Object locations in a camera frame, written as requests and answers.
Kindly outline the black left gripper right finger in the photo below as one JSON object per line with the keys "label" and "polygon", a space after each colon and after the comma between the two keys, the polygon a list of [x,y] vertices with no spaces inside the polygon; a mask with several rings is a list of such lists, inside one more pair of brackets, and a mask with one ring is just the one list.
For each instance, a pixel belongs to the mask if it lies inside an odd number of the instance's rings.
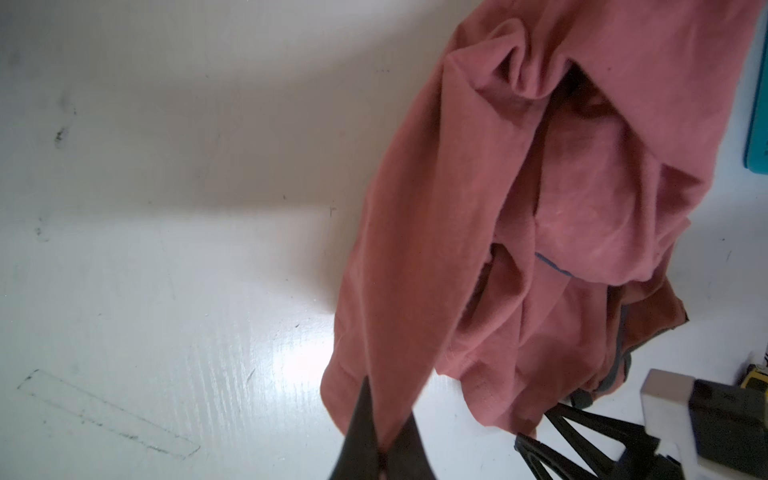
{"label": "black left gripper right finger", "polygon": [[413,414],[385,454],[383,475],[387,480],[435,480]]}

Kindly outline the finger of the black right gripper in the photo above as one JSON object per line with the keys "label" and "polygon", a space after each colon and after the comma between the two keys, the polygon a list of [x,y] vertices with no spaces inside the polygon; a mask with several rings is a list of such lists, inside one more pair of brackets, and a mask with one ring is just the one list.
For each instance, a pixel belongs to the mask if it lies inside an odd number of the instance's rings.
{"label": "finger of the black right gripper", "polygon": [[552,473],[564,480],[594,480],[592,473],[531,437],[518,435],[515,450],[538,480],[553,480]]}
{"label": "finger of the black right gripper", "polygon": [[[640,480],[646,479],[651,473],[660,441],[648,435],[642,425],[593,414],[565,404],[556,405],[545,416],[597,479]],[[619,459],[608,457],[575,425],[621,444],[623,452]]]}

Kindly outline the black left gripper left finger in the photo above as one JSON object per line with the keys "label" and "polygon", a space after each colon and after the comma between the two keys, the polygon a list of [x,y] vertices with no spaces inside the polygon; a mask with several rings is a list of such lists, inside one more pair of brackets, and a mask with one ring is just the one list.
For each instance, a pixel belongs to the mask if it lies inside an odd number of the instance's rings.
{"label": "black left gripper left finger", "polygon": [[380,477],[378,439],[373,421],[369,379],[363,379],[357,403],[330,480],[377,480]]}

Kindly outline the maroon red garment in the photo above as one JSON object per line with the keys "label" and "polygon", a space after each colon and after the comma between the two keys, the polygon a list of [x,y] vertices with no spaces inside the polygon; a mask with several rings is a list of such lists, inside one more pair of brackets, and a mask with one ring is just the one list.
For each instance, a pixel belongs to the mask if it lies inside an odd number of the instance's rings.
{"label": "maroon red garment", "polygon": [[714,179],[761,1],[485,1],[373,179],[321,397],[388,446],[433,373],[534,432],[682,324],[666,276]]}

